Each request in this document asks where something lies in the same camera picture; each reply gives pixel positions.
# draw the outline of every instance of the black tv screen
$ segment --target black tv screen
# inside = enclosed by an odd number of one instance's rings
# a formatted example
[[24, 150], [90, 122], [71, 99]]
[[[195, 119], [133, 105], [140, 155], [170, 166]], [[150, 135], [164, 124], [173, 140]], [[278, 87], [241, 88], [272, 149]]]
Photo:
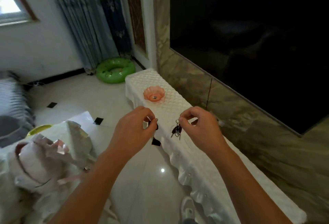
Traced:
[[170, 47], [304, 134], [329, 113], [328, 20], [327, 0], [170, 0]]

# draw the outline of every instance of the shoe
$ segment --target shoe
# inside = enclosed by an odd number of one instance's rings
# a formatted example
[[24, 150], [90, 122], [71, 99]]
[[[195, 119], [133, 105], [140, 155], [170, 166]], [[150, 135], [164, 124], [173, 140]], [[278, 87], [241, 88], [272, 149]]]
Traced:
[[193, 199], [185, 196], [181, 205], [182, 222], [186, 219], [195, 219], [195, 206]]

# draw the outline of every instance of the white tablecloth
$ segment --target white tablecloth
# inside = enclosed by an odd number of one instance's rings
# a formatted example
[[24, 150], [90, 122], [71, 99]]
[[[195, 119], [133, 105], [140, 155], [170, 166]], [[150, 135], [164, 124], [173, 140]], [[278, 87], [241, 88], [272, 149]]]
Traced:
[[[165, 97], [155, 103], [145, 100], [143, 91], [149, 86], [157, 85], [165, 89]], [[158, 118], [159, 129], [155, 132], [155, 138], [161, 142], [162, 148], [170, 156], [171, 164], [179, 170], [179, 182], [192, 187], [191, 197], [202, 204], [205, 214], [211, 216], [216, 223], [240, 223], [224, 181], [208, 156], [194, 145], [184, 131], [180, 140], [175, 136], [170, 137], [180, 113], [191, 105], [154, 69], [127, 76], [126, 96], [135, 108], [140, 105], [148, 107]], [[304, 223], [306, 213], [230, 141], [226, 141], [286, 216], [295, 224]]]

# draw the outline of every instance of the swim ring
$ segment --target swim ring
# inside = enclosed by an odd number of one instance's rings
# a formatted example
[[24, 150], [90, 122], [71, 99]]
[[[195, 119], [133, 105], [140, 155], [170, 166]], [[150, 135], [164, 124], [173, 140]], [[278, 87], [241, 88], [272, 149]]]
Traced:
[[101, 62], [96, 69], [96, 76], [99, 80], [116, 84], [124, 82], [126, 76], [135, 73], [134, 63], [126, 58], [110, 58]]

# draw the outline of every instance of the window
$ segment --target window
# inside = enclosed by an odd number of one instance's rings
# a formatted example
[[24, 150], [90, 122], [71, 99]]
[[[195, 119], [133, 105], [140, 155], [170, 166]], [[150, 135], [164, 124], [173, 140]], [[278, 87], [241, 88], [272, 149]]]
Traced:
[[26, 0], [0, 0], [0, 26], [38, 20]]

